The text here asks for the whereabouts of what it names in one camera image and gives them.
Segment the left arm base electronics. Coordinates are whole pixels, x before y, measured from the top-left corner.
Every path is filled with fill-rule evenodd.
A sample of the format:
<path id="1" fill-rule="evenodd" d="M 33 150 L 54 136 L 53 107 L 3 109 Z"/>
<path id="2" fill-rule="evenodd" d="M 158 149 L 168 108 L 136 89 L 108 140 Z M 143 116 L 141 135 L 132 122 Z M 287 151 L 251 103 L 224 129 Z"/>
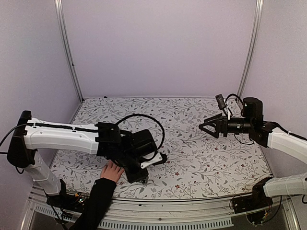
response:
<path id="1" fill-rule="evenodd" d="M 68 213 L 69 211 L 83 212 L 83 206 L 86 203 L 88 196 L 83 195 L 81 192 L 77 192 L 74 195 L 68 194 L 65 182 L 60 179 L 60 192 L 57 195 L 49 195 L 46 192 L 47 204 L 51 206 L 55 216 L 56 221 L 62 225 L 62 227 L 67 230 L 65 219 L 72 219 L 73 214 Z"/>

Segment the black sleeved forearm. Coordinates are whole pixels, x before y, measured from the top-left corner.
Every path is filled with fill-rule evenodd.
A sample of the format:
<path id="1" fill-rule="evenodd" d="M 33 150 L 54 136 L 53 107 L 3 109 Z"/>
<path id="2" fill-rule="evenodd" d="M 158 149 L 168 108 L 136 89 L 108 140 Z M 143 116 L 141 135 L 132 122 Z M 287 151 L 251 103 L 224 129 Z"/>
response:
<path id="1" fill-rule="evenodd" d="M 96 230 L 107 212 L 116 183 L 106 178 L 95 181 L 84 210 L 70 230 Z"/>

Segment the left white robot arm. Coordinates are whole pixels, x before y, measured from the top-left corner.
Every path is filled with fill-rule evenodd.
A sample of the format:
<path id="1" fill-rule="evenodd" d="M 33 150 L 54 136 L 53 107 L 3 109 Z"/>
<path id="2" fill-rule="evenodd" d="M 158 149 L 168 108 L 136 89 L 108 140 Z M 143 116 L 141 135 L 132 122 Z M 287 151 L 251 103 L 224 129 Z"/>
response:
<path id="1" fill-rule="evenodd" d="M 11 137 L 8 162 L 28 172 L 61 208 L 71 204 L 65 183 L 57 178 L 37 153 L 38 149 L 72 150 L 113 161 L 125 170 L 129 183 L 145 182 L 147 167 L 161 163 L 154 138 L 148 129 L 132 133 L 121 130 L 119 123 L 98 122 L 89 125 L 49 123 L 23 111 Z"/>

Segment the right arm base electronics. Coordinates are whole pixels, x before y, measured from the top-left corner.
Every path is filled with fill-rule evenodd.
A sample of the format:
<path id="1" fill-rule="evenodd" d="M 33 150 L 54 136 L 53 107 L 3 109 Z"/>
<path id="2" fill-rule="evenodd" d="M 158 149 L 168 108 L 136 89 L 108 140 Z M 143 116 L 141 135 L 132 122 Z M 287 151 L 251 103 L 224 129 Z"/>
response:
<path id="1" fill-rule="evenodd" d="M 263 225 L 275 218 L 278 214 L 283 197 L 280 196 L 279 205 L 272 213 L 273 200 L 264 193 L 263 186 L 257 184 L 252 188 L 252 194 L 247 196 L 234 196 L 229 202 L 229 208 L 234 210 L 235 214 L 246 213 L 248 222 L 254 226 Z"/>

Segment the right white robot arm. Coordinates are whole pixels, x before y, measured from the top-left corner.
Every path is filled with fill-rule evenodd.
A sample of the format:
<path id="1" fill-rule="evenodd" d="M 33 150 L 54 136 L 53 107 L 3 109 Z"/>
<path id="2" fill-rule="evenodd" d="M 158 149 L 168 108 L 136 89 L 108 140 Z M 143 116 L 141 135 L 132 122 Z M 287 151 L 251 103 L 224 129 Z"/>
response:
<path id="1" fill-rule="evenodd" d="M 243 105 L 241 117 L 223 112 L 204 120 L 199 129 L 218 138 L 220 134 L 227 137 L 232 134 L 248 134 L 250 140 L 257 144 L 278 150 L 292 156 L 303 163 L 307 162 L 307 139 L 284 129 L 276 122 L 263 119 L 263 103 L 254 97 L 246 97 L 240 102 Z M 306 173 L 288 177 L 267 177 L 252 188 L 248 205 L 258 209 L 267 197 L 296 196 L 307 194 Z"/>

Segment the person's bare hand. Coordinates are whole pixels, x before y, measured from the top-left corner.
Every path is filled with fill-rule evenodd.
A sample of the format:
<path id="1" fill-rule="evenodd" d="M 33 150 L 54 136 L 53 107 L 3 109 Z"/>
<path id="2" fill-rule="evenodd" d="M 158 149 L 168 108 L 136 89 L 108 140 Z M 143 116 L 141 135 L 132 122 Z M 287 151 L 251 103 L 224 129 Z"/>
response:
<path id="1" fill-rule="evenodd" d="M 100 179 L 105 178 L 117 183 L 124 173 L 124 169 L 117 166 L 113 161 L 109 161 L 100 173 Z"/>

